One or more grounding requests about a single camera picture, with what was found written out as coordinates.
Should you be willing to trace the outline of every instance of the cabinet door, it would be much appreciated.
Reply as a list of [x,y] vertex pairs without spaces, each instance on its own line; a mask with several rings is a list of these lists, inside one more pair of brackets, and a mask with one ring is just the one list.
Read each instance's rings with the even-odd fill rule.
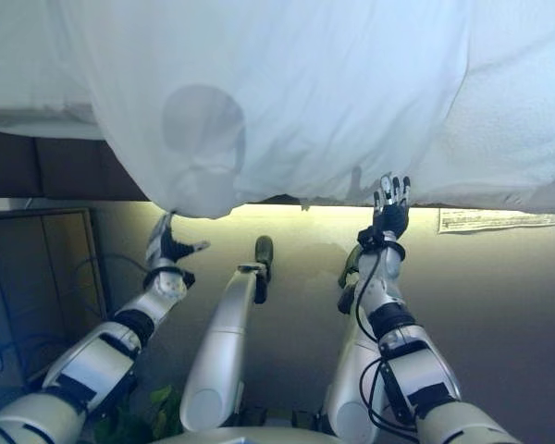
[[0,219],[0,287],[29,378],[69,343],[40,216]]
[[45,238],[68,338],[78,340],[103,316],[87,230],[82,213],[43,216]]

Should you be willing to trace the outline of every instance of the black joint cover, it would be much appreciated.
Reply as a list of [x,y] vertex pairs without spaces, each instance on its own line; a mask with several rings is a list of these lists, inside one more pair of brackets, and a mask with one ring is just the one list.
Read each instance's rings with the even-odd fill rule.
[[382,378],[385,383],[385,391],[387,393],[388,401],[390,402],[390,407],[395,413],[395,418],[403,424],[411,424],[413,422],[413,417],[409,410],[409,407],[405,403],[405,398],[397,378],[390,369],[389,363],[386,361],[383,363]]
[[65,388],[59,386],[49,386],[42,390],[42,393],[59,398],[63,402],[69,404],[74,409],[76,414],[87,412],[86,401],[79,400]]
[[457,401],[452,398],[446,386],[441,382],[421,388],[409,395],[407,399],[415,406],[415,414],[421,419],[426,418],[427,414],[436,407]]
[[154,322],[148,314],[140,310],[124,310],[119,312],[113,318],[113,322],[117,322],[122,326],[129,328],[140,339],[140,344],[145,347],[148,339],[154,333]]
[[195,283],[195,275],[190,273],[189,271],[183,271],[183,282],[185,282],[185,286],[190,289],[191,286]]
[[376,338],[380,339],[394,328],[414,325],[415,318],[403,304],[390,302],[374,310],[368,316],[368,322]]
[[385,248],[392,248],[396,251],[401,260],[405,260],[405,249],[397,242],[385,240],[384,234],[375,234],[374,227],[368,227],[358,233],[358,243],[362,245],[365,252],[377,252]]
[[103,333],[99,336],[99,339],[103,342],[106,342],[110,347],[113,347],[115,350],[128,356],[132,361],[135,361],[136,357],[138,356],[138,350],[130,350],[127,345],[125,345],[121,340],[110,336],[106,333]]

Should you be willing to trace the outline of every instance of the robot finger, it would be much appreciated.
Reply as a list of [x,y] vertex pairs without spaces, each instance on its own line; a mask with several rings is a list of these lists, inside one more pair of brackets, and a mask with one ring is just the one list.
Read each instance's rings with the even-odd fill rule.
[[374,191],[374,217],[382,213],[383,208],[382,197],[380,197],[380,190]]
[[389,174],[386,174],[380,179],[380,190],[382,190],[385,205],[393,205],[394,202],[392,200],[392,189]]
[[401,185],[397,176],[392,178],[392,200],[395,204],[401,201]]
[[205,250],[211,245],[209,240],[202,240],[201,242],[195,242],[192,247],[195,253],[200,252],[201,250]]
[[152,229],[152,234],[150,235],[150,241],[154,238],[162,236],[165,230],[170,229],[170,220],[173,217],[173,213],[164,213],[156,222],[156,225]]
[[403,195],[401,204],[403,206],[409,206],[409,191],[411,190],[411,181],[407,176],[403,178]]

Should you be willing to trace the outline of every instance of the plant leaf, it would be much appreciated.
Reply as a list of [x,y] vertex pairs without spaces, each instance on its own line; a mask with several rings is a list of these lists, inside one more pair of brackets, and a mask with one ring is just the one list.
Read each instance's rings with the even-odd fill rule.
[[173,391],[172,386],[169,384],[166,387],[162,387],[159,390],[150,393],[150,402],[152,404],[157,404],[158,402],[164,402],[167,400],[168,395]]
[[135,415],[126,417],[119,431],[119,444],[147,444],[153,441],[150,425]]
[[111,420],[106,417],[94,425],[94,440],[97,444],[107,444],[111,435]]
[[158,412],[154,425],[152,427],[152,434],[154,439],[165,438],[167,433],[167,414],[164,411]]
[[173,437],[182,431],[182,424],[179,420],[179,408],[181,405],[181,397],[179,393],[173,389],[168,395],[165,403],[162,405],[162,410],[166,413],[166,437]]

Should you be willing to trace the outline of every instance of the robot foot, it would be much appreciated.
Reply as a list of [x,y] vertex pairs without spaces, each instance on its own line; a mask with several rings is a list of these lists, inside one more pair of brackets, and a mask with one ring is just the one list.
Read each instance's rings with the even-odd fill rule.
[[340,287],[343,289],[345,288],[346,284],[348,283],[348,275],[352,273],[358,272],[358,261],[360,260],[360,253],[362,252],[362,247],[360,245],[356,245],[353,250],[351,250],[348,258],[345,261],[345,265],[343,266],[343,270],[341,270],[341,274],[339,275],[339,279],[337,280]]
[[271,280],[271,263],[274,260],[274,242],[269,236],[259,236],[255,243],[255,262],[267,267],[267,282]]

